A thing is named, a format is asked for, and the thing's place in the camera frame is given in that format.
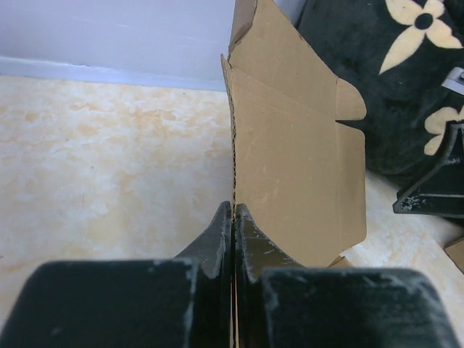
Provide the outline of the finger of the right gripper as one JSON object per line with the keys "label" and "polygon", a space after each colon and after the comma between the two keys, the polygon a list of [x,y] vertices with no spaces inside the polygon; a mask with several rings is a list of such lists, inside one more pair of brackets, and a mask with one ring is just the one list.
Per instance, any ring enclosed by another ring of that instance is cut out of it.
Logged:
{"label": "finger of the right gripper", "polygon": [[434,161],[397,192],[397,214],[463,218],[463,122],[446,123]]}

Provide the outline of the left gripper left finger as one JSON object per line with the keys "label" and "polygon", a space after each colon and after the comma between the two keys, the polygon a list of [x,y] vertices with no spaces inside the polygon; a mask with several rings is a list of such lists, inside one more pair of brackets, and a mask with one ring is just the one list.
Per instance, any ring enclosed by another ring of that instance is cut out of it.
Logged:
{"label": "left gripper left finger", "polygon": [[3,347],[228,347],[231,205],[164,260],[47,262],[1,330]]}

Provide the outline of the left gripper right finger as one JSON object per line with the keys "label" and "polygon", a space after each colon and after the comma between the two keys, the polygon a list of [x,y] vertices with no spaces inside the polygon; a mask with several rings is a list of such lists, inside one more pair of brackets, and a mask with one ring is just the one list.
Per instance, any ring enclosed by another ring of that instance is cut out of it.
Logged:
{"label": "left gripper right finger", "polygon": [[458,347],[431,282],[407,268],[307,268],[235,209],[239,347]]}

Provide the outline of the brown cardboard box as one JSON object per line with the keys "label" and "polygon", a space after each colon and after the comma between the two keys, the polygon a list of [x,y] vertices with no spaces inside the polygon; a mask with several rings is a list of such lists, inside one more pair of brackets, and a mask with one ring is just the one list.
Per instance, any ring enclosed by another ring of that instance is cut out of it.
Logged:
{"label": "brown cardboard box", "polygon": [[237,1],[221,59],[231,109],[233,197],[285,253],[327,267],[366,237],[359,91],[273,1]]}

